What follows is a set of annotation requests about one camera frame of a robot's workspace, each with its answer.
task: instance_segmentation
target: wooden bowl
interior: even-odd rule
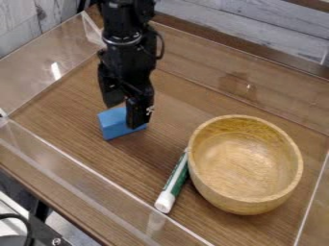
[[[303,177],[304,161],[296,143],[274,124],[228,115],[196,130],[189,172],[198,191],[218,208],[253,215],[288,199]]]

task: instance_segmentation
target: bowl rim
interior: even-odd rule
[[[205,129],[205,127],[208,127],[209,125],[212,125],[216,121],[228,119],[228,118],[246,118],[246,119],[253,119],[261,123],[264,123],[265,125],[268,125],[270,128],[273,128],[277,132],[280,132],[280,134],[285,137],[285,139],[288,140],[290,147],[293,148],[294,154],[297,156],[297,172],[294,175],[294,178],[289,184],[289,186],[281,190],[278,193],[273,194],[273,195],[268,195],[265,197],[238,197],[234,195],[228,195],[228,194],[222,194],[221,192],[218,192],[218,190],[216,190],[214,188],[209,187],[205,182],[204,182],[204,178],[201,177],[198,171],[197,171],[197,163],[194,160],[194,156],[193,156],[193,150],[192,150],[192,146],[196,140],[196,137],[200,135],[201,131]],[[189,169],[190,167],[193,167],[194,169],[194,175],[197,176],[198,180],[201,181],[201,183],[220,196],[226,197],[229,199],[233,199],[236,201],[240,202],[246,202],[246,203],[264,203],[264,202],[270,202],[277,200],[278,198],[286,196],[293,189],[296,188],[297,184],[300,183],[301,179],[303,179],[303,173],[304,173],[304,159],[303,159],[303,154],[300,151],[300,148],[296,144],[296,142],[293,141],[292,137],[288,135],[288,133],[272,122],[269,122],[265,119],[261,119],[258,117],[254,116],[249,116],[249,115],[242,115],[242,114],[229,114],[229,115],[222,115],[218,116],[210,120],[208,120],[204,124],[200,125],[200,127],[196,129],[190,140],[189,140],[189,145],[188,145],[188,160],[189,160]]]

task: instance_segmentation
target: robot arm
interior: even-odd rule
[[[150,72],[155,68],[157,37],[149,26],[154,17],[153,0],[99,0],[105,20],[103,41],[107,49],[99,52],[99,86],[107,107],[126,101],[126,123],[131,129],[149,123],[154,109],[154,89]]]

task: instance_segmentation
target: blue sponge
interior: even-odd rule
[[[126,107],[110,109],[98,114],[103,138],[111,140],[122,135],[129,135],[143,130],[147,124],[131,130],[126,125]]]

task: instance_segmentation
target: wooden tabletop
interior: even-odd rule
[[[181,32],[163,26],[161,31],[175,45]],[[193,47],[198,37],[182,38],[183,47],[178,42],[177,48],[188,48],[189,45]],[[226,56],[236,59],[234,53]],[[171,58],[169,56],[165,61],[167,64],[174,60]],[[183,61],[190,63],[189,58],[181,57],[181,70],[185,70]],[[102,138],[97,119],[97,114],[106,109],[98,87],[98,62],[97,57],[90,59],[51,90],[16,112],[14,120],[153,205],[198,125],[225,114],[246,114],[266,119],[292,136],[305,161],[303,181],[288,202],[262,215],[233,215],[217,209],[197,192],[192,181],[188,181],[170,217],[214,245],[269,245],[269,242],[272,245],[293,245],[328,152],[328,136],[258,109],[249,102],[224,95],[206,84],[202,85],[198,81],[194,83],[186,76],[173,74],[174,71],[162,63],[161,69],[151,74],[157,110],[149,129],[107,142]],[[278,64],[276,72],[278,76],[290,73]],[[289,76],[292,81],[296,78],[317,80],[300,72],[293,72]],[[11,158],[2,163],[2,167],[102,244],[145,244],[82,201],[78,194],[24,165],[20,159]],[[46,162],[46,168],[51,171],[54,166]],[[70,170],[68,166],[63,166],[60,171],[63,176],[75,179],[79,174]],[[87,189],[103,198],[105,204],[106,201],[110,204],[115,200],[114,195],[102,191],[91,175],[85,175],[83,178],[89,183]]]

